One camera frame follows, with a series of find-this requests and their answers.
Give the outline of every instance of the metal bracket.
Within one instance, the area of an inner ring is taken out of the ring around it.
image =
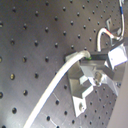
[[[107,21],[106,21],[106,25],[107,25],[107,29],[109,31],[111,31],[111,28],[112,28],[112,20],[111,18],[109,18]]]
[[[66,61],[77,53],[66,57]],[[83,113],[87,106],[85,97],[93,91],[93,86],[88,81],[80,68],[79,62],[76,62],[68,71],[71,95],[74,104],[75,115],[78,117]]]

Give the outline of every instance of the mounting hole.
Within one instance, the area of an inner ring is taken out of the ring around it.
[[[78,34],[78,39],[80,39],[80,34]]]
[[[24,56],[23,57],[23,62],[26,63],[27,62],[27,58]]]
[[[101,102],[101,98],[99,98],[99,101]]]
[[[66,36],[66,31],[63,32],[63,35]]]
[[[24,24],[23,29],[27,30],[27,24]]]
[[[92,125],[92,121],[90,121],[90,125]]]
[[[83,28],[86,29],[86,25],[84,25]]]
[[[87,115],[85,115],[84,117],[87,118]]]
[[[74,22],[73,22],[73,21],[71,21],[70,23],[71,23],[71,25],[73,26]]]
[[[12,8],[12,11],[16,13],[16,7],[13,7]]]
[[[2,126],[2,128],[6,128],[6,126],[5,126],[5,125],[3,125],[3,126]]]
[[[45,28],[45,32],[48,33],[48,31],[49,31],[49,29],[48,29],[48,27],[46,27],[46,28]]]
[[[73,0],[70,0],[70,3],[72,4],[73,3]]]
[[[23,95],[24,96],[27,96],[28,95],[28,91],[27,90],[24,90]]]
[[[35,40],[34,45],[35,45],[35,47],[38,46],[38,41],[37,40]]]
[[[50,121],[50,116],[47,116],[47,121]]]
[[[65,90],[67,89],[67,85],[66,85],[66,84],[64,85],[64,89],[65,89]]]
[[[72,50],[74,49],[74,45],[71,45],[71,49],[72,49]]]
[[[82,8],[85,9],[85,6],[83,5]]]
[[[10,43],[13,46],[15,44],[15,41],[12,39]]]
[[[11,80],[14,80],[15,79],[15,74],[11,74],[10,78],[11,78]]]
[[[64,112],[64,115],[66,116],[67,114],[68,114],[68,112],[67,112],[67,111],[65,111],[65,112]]]
[[[64,11],[64,12],[66,11],[66,7],[63,7],[63,11]]]
[[[56,100],[56,105],[59,105],[59,100]]]
[[[49,62],[48,56],[45,57],[45,61],[46,61],[46,62]]]
[[[39,12],[38,12],[38,11],[36,11],[35,16],[36,16],[36,17],[38,17],[38,16],[39,16]]]
[[[54,18],[54,19],[55,19],[55,21],[58,21],[58,17],[57,17],[57,16],[55,16],[55,18]]]
[[[49,5],[48,1],[46,1],[46,2],[45,2],[45,5],[46,5],[46,6],[48,6],[48,5]]]
[[[55,43],[55,48],[58,48],[58,43]]]
[[[2,57],[0,57],[0,63],[2,62]]]
[[[90,102],[90,105],[92,105],[92,102]]]
[[[72,124],[75,124],[75,120],[72,120]]]
[[[2,99],[3,98],[3,93],[2,92],[0,92],[0,99]]]
[[[0,21],[0,28],[2,28],[3,27],[3,22],[2,21]]]
[[[16,114],[16,113],[17,113],[17,109],[16,109],[16,108],[13,108],[13,109],[12,109],[12,113],[13,113],[13,114]]]
[[[35,78],[38,79],[38,77],[39,77],[39,74],[35,73]]]
[[[79,12],[77,12],[77,16],[78,16],[78,17],[80,16],[80,13],[79,13]]]

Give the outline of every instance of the perforated surface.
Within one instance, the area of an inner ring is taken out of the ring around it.
[[[23,127],[65,56],[94,51],[97,32],[109,17],[112,30],[119,28],[118,0],[0,1],[0,127]],[[106,42],[103,35],[102,48]],[[107,85],[95,88],[87,110],[75,118],[66,74],[32,128],[105,128],[115,100]]]

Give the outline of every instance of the white cable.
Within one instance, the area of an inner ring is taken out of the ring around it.
[[[73,56],[71,59],[69,59],[63,66],[62,68],[58,71],[54,79],[51,81],[41,98],[39,99],[38,103],[36,104],[35,108],[31,112],[29,118],[27,119],[24,128],[30,128],[32,123],[34,122],[35,118],[39,114],[40,110],[44,106],[45,102],[51,95],[51,93],[54,91],[55,87],[61,80],[61,78],[64,76],[64,74],[69,70],[69,68],[75,64],[77,61],[82,59],[83,57],[90,58],[90,53],[88,51],[81,51],[77,53],[75,56]]]
[[[124,14],[123,14],[123,10],[122,10],[122,0],[119,0],[119,5],[120,5],[120,11],[121,11],[121,18],[122,18],[122,32],[121,32],[121,35],[120,35],[120,37],[114,36],[107,29],[101,28],[100,31],[98,32],[98,36],[97,36],[97,51],[98,52],[101,52],[100,39],[101,39],[102,33],[106,33],[111,39],[116,39],[116,40],[122,40],[123,39],[123,36],[124,36]]]

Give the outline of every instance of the bolt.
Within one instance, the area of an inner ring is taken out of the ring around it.
[[[85,108],[82,103],[80,103],[80,105],[79,105],[79,110],[81,111],[81,113],[83,113],[85,111]]]

